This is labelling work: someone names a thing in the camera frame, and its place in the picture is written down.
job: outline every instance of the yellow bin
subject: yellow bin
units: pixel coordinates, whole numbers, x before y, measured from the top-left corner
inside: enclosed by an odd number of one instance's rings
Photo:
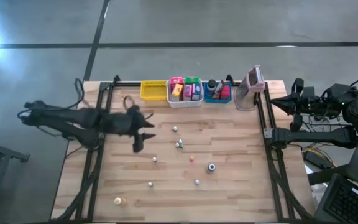
[[[166,80],[145,80],[140,84],[140,97],[144,101],[167,100]]]

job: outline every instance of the gray floor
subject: gray floor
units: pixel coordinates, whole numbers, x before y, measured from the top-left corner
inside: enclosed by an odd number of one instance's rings
[[[103,0],[0,0],[0,44],[92,43]],[[110,42],[356,42],[358,0],[115,0],[101,35]],[[49,218],[67,142],[21,125],[26,101],[68,105],[85,73],[90,48],[0,49],[0,145],[31,154],[12,160],[0,190],[0,223]],[[296,77],[321,93],[358,78],[358,47],[98,49],[91,80],[202,79],[253,65],[266,79]],[[337,164],[352,151],[327,149]]]

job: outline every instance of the blue container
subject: blue container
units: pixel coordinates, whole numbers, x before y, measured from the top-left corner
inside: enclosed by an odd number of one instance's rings
[[[204,100],[207,103],[228,103],[231,101],[231,95],[232,95],[232,91],[231,91],[231,83],[225,83],[226,85],[229,85],[230,87],[230,96],[229,99],[227,100],[219,100],[219,99],[212,99],[210,96],[208,96],[206,94],[207,90],[208,90],[208,83],[204,84]]]

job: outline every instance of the green box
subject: green box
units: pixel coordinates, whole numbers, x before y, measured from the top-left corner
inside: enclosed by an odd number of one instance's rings
[[[198,77],[186,77],[185,78],[185,84],[195,84],[199,83],[200,79]]]

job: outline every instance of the wooden tabletop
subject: wooden tabletop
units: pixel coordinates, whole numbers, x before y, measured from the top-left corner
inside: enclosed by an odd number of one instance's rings
[[[271,98],[286,95],[283,81],[268,84]],[[85,100],[96,105],[99,82],[85,82],[84,88]],[[140,131],[157,135],[146,140],[138,154],[132,152],[132,138],[106,137],[95,222],[276,221],[257,108],[240,111],[231,101],[173,109],[166,101],[142,101],[139,92],[139,87],[114,88],[111,111],[124,111],[122,101],[131,95],[142,111],[154,111],[149,121],[155,128]],[[291,117],[275,106],[273,110],[277,126],[288,128]],[[266,107],[264,111],[268,121]],[[183,149],[175,148],[180,138]],[[77,142],[70,143],[67,153],[78,147]],[[190,156],[195,157],[194,162],[189,161]],[[86,150],[81,149],[66,159],[52,218],[62,214],[78,193],[85,157]],[[152,162],[153,157],[157,157],[157,163]],[[299,148],[285,149],[284,160],[291,190],[313,214],[314,204]],[[211,162],[216,170],[207,174],[206,166]],[[195,185],[196,179],[200,180],[199,185]],[[116,197],[125,198],[127,205],[115,205]],[[281,189],[280,198],[284,217],[288,217]]]

